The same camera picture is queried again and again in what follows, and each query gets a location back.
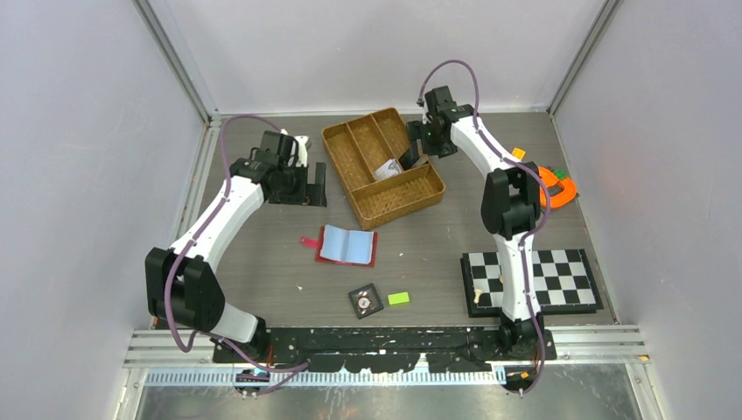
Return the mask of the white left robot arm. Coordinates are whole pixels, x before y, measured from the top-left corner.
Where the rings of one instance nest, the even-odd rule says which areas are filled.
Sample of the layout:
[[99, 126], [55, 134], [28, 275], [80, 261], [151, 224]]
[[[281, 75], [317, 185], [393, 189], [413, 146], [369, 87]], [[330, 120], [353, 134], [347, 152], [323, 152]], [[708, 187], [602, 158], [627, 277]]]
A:
[[197, 221], [168, 248], [145, 257], [147, 306], [168, 326], [186, 326], [234, 343], [248, 362], [269, 348], [265, 320], [228, 303], [216, 271], [228, 246], [263, 204], [323, 207], [326, 164], [309, 182], [308, 136], [267, 130], [247, 157], [227, 166], [218, 194]]

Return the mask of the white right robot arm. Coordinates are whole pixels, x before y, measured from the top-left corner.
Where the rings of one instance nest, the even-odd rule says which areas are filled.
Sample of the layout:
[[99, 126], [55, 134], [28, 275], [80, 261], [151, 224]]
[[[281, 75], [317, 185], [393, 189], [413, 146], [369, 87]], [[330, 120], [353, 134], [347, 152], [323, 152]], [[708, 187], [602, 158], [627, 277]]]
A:
[[503, 281], [498, 328], [499, 349], [521, 359], [533, 348], [546, 356], [543, 315], [535, 290], [533, 242], [545, 224], [538, 167], [507, 151], [487, 130], [475, 108], [459, 105], [447, 86], [419, 97], [423, 118], [408, 122], [409, 147], [401, 156], [408, 170], [424, 157], [448, 157], [462, 151], [484, 178], [480, 216], [497, 247]]

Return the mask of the red leather card holder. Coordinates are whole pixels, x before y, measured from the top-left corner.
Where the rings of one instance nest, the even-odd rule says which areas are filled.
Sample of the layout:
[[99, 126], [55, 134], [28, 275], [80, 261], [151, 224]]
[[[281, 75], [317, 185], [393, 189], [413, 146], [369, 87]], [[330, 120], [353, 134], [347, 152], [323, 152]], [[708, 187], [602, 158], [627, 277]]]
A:
[[320, 228], [318, 238], [302, 236], [300, 243], [315, 251], [314, 260], [344, 266], [374, 267], [378, 234], [333, 225]]

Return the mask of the black credit card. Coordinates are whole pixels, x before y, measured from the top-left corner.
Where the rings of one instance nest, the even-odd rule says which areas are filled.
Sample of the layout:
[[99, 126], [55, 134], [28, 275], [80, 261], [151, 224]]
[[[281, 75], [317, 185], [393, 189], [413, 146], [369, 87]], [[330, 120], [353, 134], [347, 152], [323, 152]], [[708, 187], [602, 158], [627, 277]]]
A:
[[409, 158], [409, 170], [425, 165], [428, 162], [428, 157], [423, 155], [415, 155]]

